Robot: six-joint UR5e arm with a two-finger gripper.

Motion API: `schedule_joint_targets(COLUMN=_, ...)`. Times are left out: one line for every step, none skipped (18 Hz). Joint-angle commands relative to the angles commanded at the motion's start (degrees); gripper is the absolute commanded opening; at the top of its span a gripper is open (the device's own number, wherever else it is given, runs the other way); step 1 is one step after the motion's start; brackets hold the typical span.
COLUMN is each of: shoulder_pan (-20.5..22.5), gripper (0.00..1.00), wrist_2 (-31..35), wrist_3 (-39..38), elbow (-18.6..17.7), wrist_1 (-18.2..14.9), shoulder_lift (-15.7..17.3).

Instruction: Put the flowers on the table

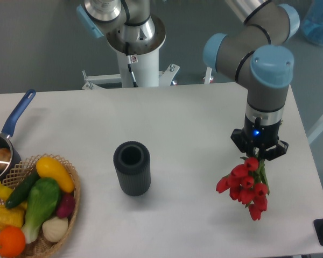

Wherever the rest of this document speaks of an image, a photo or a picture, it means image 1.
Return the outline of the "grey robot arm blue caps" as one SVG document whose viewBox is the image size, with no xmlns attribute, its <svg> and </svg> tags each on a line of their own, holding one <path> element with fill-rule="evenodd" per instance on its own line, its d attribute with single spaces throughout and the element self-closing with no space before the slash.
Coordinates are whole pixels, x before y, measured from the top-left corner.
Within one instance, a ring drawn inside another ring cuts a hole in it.
<svg viewBox="0 0 323 258">
<path fill-rule="evenodd" d="M 228 1 L 244 24 L 234 36 L 218 33 L 203 49 L 203 61 L 247 89 L 244 126 L 231 139 L 247 156 L 273 160 L 287 152 L 278 136 L 294 57 L 283 43 L 299 28 L 297 11 L 272 1 Z M 122 86 L 171 84 L 173 71 L 159 71 L 159 49 L 165 41 L 162 21 L 150 12 L 149 1 L 84 1 L 76 9 L 84 27 L 106 37 L 117 54 Z"/>
</svg>

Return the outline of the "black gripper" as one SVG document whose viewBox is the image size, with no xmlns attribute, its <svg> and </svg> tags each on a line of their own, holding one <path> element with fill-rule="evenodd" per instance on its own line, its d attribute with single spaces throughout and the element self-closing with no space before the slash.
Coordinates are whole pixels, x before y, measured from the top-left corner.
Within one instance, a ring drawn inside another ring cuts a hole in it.
<svg viewBox="0 0 323 258">
<path fill-rule="evenodd" d="M 279 140 L 278 131 L 281 121 L 273 125 L 256 126 L 247 117 L 244 119 L 243 129 L 234 129 L 230 138 L 240 150 L 247 156 L 255 155 L 255 148 L 265 150 L 265 160 L 271 161 L 285 155 L 289 144 Z"/>
</svg>

